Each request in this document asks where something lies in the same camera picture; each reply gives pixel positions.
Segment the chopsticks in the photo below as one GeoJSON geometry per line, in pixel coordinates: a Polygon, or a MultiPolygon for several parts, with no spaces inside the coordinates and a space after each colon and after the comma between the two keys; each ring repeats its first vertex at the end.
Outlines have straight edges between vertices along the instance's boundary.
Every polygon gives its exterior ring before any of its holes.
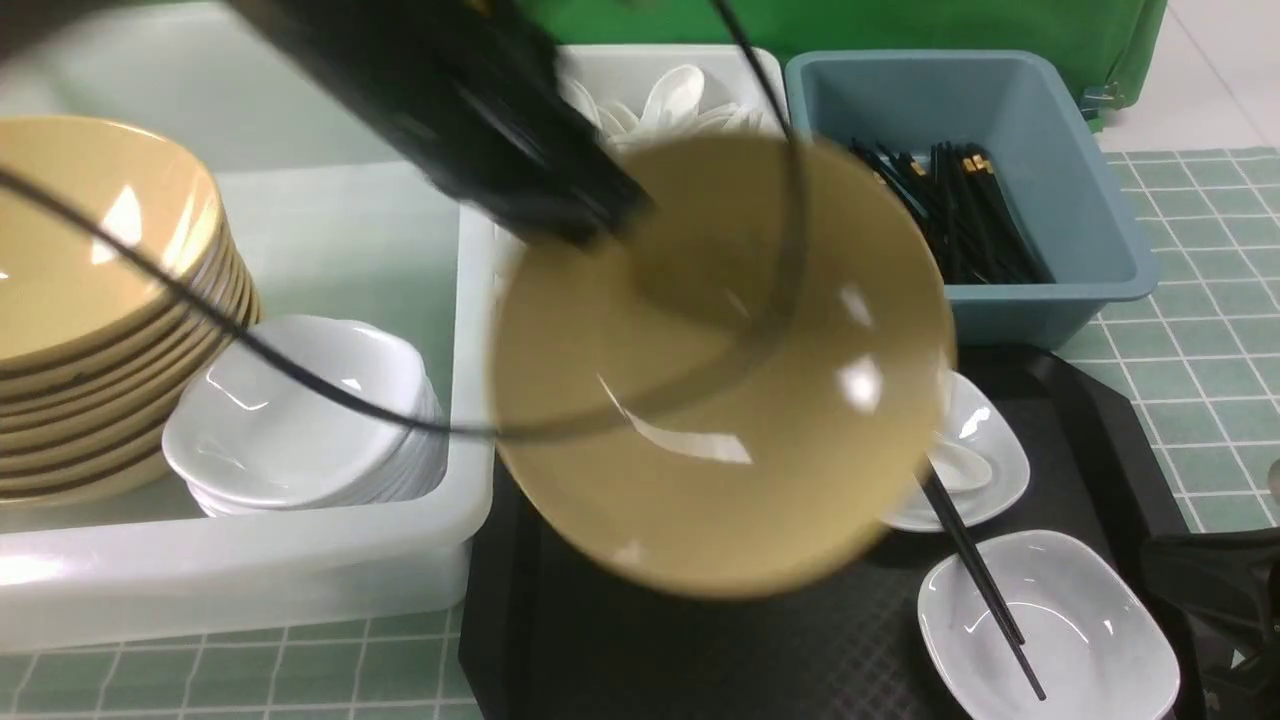
{"type": "Polygon", "coordinates": [[[906,206],[947,284],[1052,282],[980,145],[940,142],[928,159],[856,137],[847,147],[906,206]]]}
{"type": "Polygon", "coordinates": [[[969,536],[969,529],[965,528],[964,520],[960,518],[960,511],[956,510],[954,502],[951,502],[951,496],[947,495],[947,488],[942,487],[942,480],[938,479],[938,474],[929,468],[929,477],[924,480],[924,497],[929,500],[929,505],[933,507],[933,512],[937,514],[938,520],[942,527],[955,541],[956,547],[959,547],[959,555],[961,562],[966,570],[969,570],[969,577],[973,578],[973,584],[978,587],[978,593],[982,594],[983,602],[987,603],[987,609],[991,610],[991,616],[996,620],[996,625],[1000,626],[1000,632],[1005,635],[1005,641],[1009,643],[1009,650],[1014,652],[1014,657],[1018,659],[1018,665],[1021,666],[1023,673],[1027,675],[1027,680],[1032,684],[1032,689],[1036,692],[1036,697],[1041,701],[1046,700],[1044,687],[1041,685],[1039,679],[1036,676],[1036,671],[1032,670],[1030,662],[1027,661],[1027,653],[1023,652],[1023,644],[1027,638],[1023,637],[1021,630],[1018,628],[1018,623],[1014,621],[1014,614],[1009,611],[1009,603],[1005,602],[1004,596],[1000,594],[1000,588],[996,587],[996,579],[991,577],[991,570],[987,568],[987,562],[982,559],[982,553],[978,551],[978,544],[973,542],[973,537],[969,536]]]}

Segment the black tray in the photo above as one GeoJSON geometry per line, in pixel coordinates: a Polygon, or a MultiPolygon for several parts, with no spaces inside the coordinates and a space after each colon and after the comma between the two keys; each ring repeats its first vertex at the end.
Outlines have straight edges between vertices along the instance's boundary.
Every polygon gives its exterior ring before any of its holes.
{"type": "MultiPolygon", "coordinates": [[[[1128,400],[1036,350],[966,350],[960,372],[996,402],[1032,465],[1027,495],[975,538],[1071,534],[1142,596],[1140,543],[1187,525],[1128,400]]],[[[591,564],[495,468],[458,648],[488,720],[965,717],[915,619],[920,580],[955,550],[945,536],[890,533],[783,596],[690,601],[591,564]]],[[[1143,600],[1183,665],[1176,716],[1201,720],[1192,630],[1180,612],[1143,600]]]]}

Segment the blue plastic bin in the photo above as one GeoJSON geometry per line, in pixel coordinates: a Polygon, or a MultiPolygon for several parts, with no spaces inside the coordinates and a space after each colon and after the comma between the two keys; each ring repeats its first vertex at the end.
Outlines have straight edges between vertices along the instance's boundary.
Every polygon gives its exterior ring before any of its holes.
{"type": "Polygon", "coordinates": [[[808,53],[786,68],[796,128],[913,154],[978,142],[1053,283],[947,286],[961,345],[1060,347],[1158,273],[1133,209],[1057,70],[1018,51],[808,53]]]}

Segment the green tiled floor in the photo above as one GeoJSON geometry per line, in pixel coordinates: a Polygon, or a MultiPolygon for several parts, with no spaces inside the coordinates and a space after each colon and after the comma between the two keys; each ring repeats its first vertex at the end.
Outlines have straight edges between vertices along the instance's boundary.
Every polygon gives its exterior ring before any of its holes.
{"type": "Polygon", "coordinates": [[[1188,524],[1275,527],[1280,459],[1280,155],[1108,158],[1161,269],[1061,355],[1134,401],[1188,524]]]}
{"type": "MultiPolygon", "coordinates": [[[[1280,155],[1111,158],[1162,282],[1062,351],[1135,402],[1188,524],[1275,525],[1280,457],[1280,155]]],[[[0,656],[0,717],[480,720],[460,610],[0,656]]]]}
{"type": "Polygon", "coordinates": [[[462,611],[0,656],[0,717],[481,720],[462,611]]]}

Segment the green bag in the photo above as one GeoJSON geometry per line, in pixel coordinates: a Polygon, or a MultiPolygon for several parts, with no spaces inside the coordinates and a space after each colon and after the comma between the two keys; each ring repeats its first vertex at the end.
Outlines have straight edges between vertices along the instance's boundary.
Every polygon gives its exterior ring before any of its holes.
{"type": "MultiPolygon", "coordinates": [[[[1138,100],[1166,0],[735,0],[783,64],[810,50],[1027,50],[1085,114],[1138,100]]],[[[526,0],[563,44],[728,42],[707,0],[526,0]]]]}

